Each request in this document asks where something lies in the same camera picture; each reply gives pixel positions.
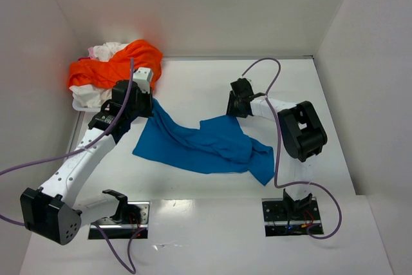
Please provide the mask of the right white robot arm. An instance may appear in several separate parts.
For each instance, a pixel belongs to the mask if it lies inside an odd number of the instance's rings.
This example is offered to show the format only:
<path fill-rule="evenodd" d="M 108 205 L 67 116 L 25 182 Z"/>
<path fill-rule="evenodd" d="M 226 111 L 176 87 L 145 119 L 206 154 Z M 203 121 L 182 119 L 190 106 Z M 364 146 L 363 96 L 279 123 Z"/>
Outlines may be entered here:
<path fill-rule="evenodd" d="M 276 122 L 283 146 L 290 156 L 292 185 L 283 188 L 283 205 L 288 214 L 300 213 L 310 205 L 313 162 L 327 143 L 327 134 L 309 101 L 291 103 L 254 93 L 248 79 L 231 82 L 227 115 L 262 117 Z"/>

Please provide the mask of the blue t shirt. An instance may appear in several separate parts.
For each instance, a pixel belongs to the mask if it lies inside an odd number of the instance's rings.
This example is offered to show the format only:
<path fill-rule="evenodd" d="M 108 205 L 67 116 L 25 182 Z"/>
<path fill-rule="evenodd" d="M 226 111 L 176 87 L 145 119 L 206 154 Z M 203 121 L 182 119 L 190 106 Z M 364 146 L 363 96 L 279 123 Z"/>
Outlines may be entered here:
<path fill-rule="evenodd" d="M 236 117 L 200 121 L 200 127 L 177 124 L 157 100 L 132 152 L 134 156 L 201 173 L 250 172 L 261 184 L 274 177 L 274 150 L 244 134 Z"/>

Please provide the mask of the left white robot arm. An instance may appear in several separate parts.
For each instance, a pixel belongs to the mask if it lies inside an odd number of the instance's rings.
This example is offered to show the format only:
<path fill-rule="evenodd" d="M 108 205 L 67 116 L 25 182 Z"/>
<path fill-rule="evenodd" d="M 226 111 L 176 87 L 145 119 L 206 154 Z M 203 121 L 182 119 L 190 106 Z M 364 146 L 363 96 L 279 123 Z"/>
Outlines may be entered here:
<path fill-rule="evenodd" d="M 140 208 L 125 194 L 106 189 L 90 202 L 76 198 L 100 161 L 118 144 L 137 117 L 152 116 L 150 83 L 135 78 L 118 81 L 112 98 L 103 103 L 88 129 L 58 171 L 38 189 L 27 188 L 20 197 L 24 226 L 60 245 L 66 245 L 79 229 L 102 218 L 115 223 L 138 223 Z"/>

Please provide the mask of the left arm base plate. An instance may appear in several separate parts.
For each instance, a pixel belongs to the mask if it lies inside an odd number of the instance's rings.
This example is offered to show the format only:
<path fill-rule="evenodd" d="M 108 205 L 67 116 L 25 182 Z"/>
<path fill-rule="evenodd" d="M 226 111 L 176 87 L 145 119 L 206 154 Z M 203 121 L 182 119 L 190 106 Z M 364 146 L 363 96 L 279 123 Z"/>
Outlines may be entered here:
<path fill-rule="evenodd" d="M 147 239 L 150 206 L 149 201 L 129 202 L 129 212 L 119 222 L 105 217 L 97 224 L 110 240 L 130 239 L 139 229 L 141 231 L 135 239 Z"/>

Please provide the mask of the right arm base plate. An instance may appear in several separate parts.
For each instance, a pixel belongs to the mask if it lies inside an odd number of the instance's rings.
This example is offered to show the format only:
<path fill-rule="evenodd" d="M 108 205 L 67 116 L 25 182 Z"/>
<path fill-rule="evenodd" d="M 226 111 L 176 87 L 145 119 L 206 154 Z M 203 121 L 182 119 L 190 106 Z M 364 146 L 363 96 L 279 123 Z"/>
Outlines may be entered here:
<path fill-rule="evenodd" d="M 323 235 L 317 200 L 312 199 L 303 211 L 287 213 L 282 199 L 262 199 L 265 236 L 302 236 L 307 235 L 307 228 L 313 235 Z"/>

